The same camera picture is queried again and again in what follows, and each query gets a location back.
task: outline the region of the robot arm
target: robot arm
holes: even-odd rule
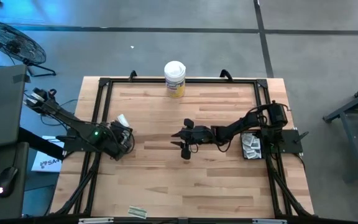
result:
[[[82,121],[64,110],[55,99],[56,90],[34,88],[27,96],[25,104],[37,113],[55,118],[59,123],[70,127],[67,136],[57,136],[65,142],[67,151],[105,152],[115,160],[133,149],[132,129],[113,121],[110,127],[105,124]]]
[[[282,128],[288,123],[285,109],[288,107],[281,103],[273,103],[257,106],[247,112],[247,114],[238,121],[229,126],[194,126],[194,122],[185,119],[185,128],[182,128],[172,137],[180,137],[184,142],[172,142],[180,146],[181,156],[184,159],[190,159],[191,145],[215,144],[220,150],[220,146],[230,143],[233,137],[250,128],[261,127],[268,131],[269,138],[280,134]],[[263,115],[263,111],[267,111],[270,125],[267,124],[267,117]]]

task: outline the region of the white lid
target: white lid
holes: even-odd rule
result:
[[[178,61],[168,62],[164,67],[165,78],[172,82],[178,82],[186,75],[186,67]]]
[[[127,119],[125,118],[125,116],[123,114],[120,114],[117,117],[117,119],[122,125],[124,125],[125,127],[129,128],[129,123],[128,123]]]

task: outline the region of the computer mouse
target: computer mouse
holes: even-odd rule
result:
[[[0,197],[8,197],[13,191],[17,168],[5,168],[0,174]]]

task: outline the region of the gray floor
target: gray floor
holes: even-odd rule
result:
[[[195,27],[256,29],[252,0],[5,0],[0,21],[10,24],[98,27]],[[266,29],[358,30],[356,0],[260,0]],[[258,34],[180,34],[131,32],[25,32],[47,53],[56,77],[33,78],[35,86],[55,88],[58,100],[78,96],[84,75],[163,75],[180,60],[189,76],[216,77],[222,68],[234,77],[266,77]],[[338,121],[321,117],[358,90],[358,36],[268,35],[274,76],[284,78],[295,124],[304,138],[306,174],[317,215],[358,221],[358,182],[342,175],[354,170]],[[0,65],[11,65],[0,53]],[[75,103],[67,105],[74,111]],[[62,134],[44,126],[24,108],[22,126],[39,135]],[[29,164],[34,159],[30,154]],[[29,172],[24,212],[42,215],[55,174]]]

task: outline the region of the butcher block tabletop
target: butcher block tabletop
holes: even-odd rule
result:
[[[99,79],[83,79],[75,111],[82,120],[91,121]],[[289,106],[284,80],[268,78],[267,83],[270,99]],[[98,122],[106,92],[105,88]],[[146,210],[148,217],[274,217],[265,160],[244,160],[240,136],[234,137],[226,153],[215,145],[202,145],[189,161],[180,157],[178,146],[170,144],[178,141],[170,136],[183,127],[185,118],[195,125],[227,126],[255,106],[250,84],[187,83],[184,97],[171,99],[164,83],[115,83],[107,121],[124,114],[134,129],[135,148],[120,161],[102,155],[91,215],[128,217],[129,206],[135,206]],[[291,129],[290,112],[287,118],[284,129]],[[289,189],[313,213],[302,163],[292,154],[282,157]],[[61,208],[78,186],[83,158],[84,152],[76,152],[63,161],[51,212]],[[88,187],[81,211],[87,196]]]

